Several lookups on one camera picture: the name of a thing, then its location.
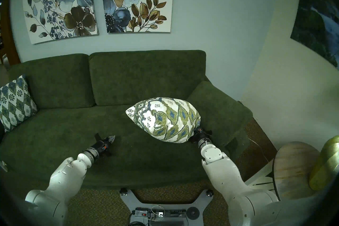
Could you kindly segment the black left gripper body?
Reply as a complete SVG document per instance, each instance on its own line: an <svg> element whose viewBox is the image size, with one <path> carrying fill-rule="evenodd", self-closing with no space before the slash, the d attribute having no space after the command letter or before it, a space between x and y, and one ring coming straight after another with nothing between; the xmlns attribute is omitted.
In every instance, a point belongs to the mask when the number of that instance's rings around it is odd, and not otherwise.
<svg viewBox="0 0 339 226"><path fill-rule="evenodd" d="M94 135L96 143L93 145L93 149L97 151L98 157L110 157L112 154L110 152L110 147L112 144L107 143L105 138L102 139L99 133Z"/></svg>

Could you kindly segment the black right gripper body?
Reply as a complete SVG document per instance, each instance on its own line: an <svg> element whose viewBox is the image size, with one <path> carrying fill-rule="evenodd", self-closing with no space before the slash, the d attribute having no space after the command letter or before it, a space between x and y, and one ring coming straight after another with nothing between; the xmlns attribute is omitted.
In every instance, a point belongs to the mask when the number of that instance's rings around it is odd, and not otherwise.
<svg viewBox="0 0 339 226"><path fill-rule="evenodd" d="M197 143L197 145L201 145L205 142L211 142L211 136L213 134L212 130L205 130L201 127L196 127L193 129L193 135L189 138L190 143Z"/></svg>

